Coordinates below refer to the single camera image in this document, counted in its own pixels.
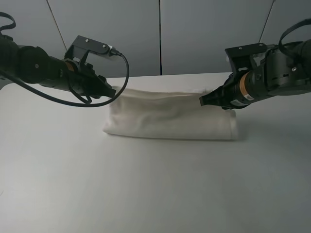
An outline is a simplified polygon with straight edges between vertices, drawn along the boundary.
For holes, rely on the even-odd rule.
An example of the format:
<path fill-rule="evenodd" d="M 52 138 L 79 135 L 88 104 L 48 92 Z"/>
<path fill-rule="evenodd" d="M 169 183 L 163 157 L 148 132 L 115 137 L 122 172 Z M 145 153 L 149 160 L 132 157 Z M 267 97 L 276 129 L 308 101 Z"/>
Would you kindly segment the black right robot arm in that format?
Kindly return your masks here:
<path fill-rule="evenodd" d="M 200 97 L 200 104 L 225 110 L 242 109 L 275 96 L 294 96 L 311 91 L 311 42 L 284 44 L 289 33 L 310 25 L 305 19 L 288 28 L 278 44 L 264 43 L 225 49 L 232 73 L 223 85 Z"/>

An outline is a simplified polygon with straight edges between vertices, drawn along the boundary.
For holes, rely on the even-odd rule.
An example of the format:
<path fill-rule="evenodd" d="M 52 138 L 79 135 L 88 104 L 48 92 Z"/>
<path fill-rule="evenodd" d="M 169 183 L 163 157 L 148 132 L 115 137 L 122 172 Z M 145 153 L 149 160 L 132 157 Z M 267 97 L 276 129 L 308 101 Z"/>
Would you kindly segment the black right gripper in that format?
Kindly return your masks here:
<path fill-rule="evenodd" d="M 201 106 L 213 105 L 224 109 L 241 109 L 267 99 L 264 76 L 254 71 L 231 73 L 221 88 L 199 98 Z"/>

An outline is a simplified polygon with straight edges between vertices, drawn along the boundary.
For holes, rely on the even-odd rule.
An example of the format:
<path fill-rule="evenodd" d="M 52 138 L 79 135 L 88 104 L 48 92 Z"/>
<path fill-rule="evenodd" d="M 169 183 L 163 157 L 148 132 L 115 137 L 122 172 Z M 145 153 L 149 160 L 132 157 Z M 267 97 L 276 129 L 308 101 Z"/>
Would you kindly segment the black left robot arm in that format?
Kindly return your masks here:
<path fill-rule="evenodd" d="M 79 35 L 60 60 L 40 47 L 18 45 L 12 37 L 1 34 L 0 69 L 24 83 L 96 99 L 112 98 L 116 91 L 86 61 L 89 53 L 109 57 L 111 49 L 108 44 Z"/>

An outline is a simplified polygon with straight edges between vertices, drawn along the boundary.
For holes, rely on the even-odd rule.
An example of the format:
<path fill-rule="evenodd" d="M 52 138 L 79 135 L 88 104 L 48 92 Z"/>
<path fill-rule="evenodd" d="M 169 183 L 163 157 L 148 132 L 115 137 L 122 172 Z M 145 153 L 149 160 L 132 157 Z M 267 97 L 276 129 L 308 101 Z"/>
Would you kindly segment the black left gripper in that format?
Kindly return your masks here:
<path fill-rule="evenodd" d="M 60 60 L 58 89 L 72 89 L 81 96 L 113 98 L 116 90 L 96 75 L 90 63 L 78 64 L 73 60 Z"/>

